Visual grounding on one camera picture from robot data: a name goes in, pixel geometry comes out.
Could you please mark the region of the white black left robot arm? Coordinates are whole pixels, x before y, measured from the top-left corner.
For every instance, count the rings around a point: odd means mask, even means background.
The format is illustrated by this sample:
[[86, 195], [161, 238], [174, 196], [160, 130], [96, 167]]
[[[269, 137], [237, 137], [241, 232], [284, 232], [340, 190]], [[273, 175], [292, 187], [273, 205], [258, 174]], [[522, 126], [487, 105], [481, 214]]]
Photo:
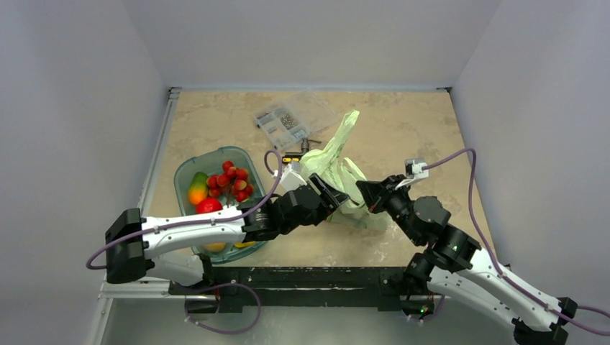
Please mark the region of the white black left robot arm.
[[214, 274], [205, 261], [180, 262], [169, 253], [211, 243], [268, 242], [300, 226], [319, 225], [349, 198], [313, 174], [277, 198], [267, 195], [211, 213], [155, 218], [129, 208], [105, 233], [106, 281], [124, 284], [156, 277], [207, 293], [214, 287]]

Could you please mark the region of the green plastic bag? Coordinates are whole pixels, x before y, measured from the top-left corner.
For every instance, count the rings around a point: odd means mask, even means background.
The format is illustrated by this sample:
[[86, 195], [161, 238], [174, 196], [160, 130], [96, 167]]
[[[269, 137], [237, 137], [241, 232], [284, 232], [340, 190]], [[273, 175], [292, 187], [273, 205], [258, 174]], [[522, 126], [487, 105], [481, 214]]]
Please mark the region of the green plastic bag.
[[327, 219], [328, 222], [381, 233], [389, 228], [391, 219], [384, 213], [372, 214], [368, 210], [356, 186], [356, 182], [365, 180], [366, 176], [350, 158], [341, 156], [359, 115], [357, 110], [346, 113], [326, 146], [313, 149], [301, 158], [301, 175], [308, 177], [316, 173], [331, 187], [350, 197]]

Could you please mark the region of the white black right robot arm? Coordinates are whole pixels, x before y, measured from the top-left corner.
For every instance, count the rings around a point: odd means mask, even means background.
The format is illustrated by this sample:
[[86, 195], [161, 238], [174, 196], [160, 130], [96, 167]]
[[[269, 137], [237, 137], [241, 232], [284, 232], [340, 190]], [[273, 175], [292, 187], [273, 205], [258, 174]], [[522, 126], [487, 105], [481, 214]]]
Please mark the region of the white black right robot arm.
[[461, 299], [513, 325], [518, 344], [565, 344], [564, 326], [577, 303], [548, 295], [501, 268], [471, 235], [450, 224], [451, 213], [435, 196], [415, 200], [403, 175], [356, 183], [371, 213], [386, 212], [422, 253], [406, 266], [408, 295], [424, 289]]

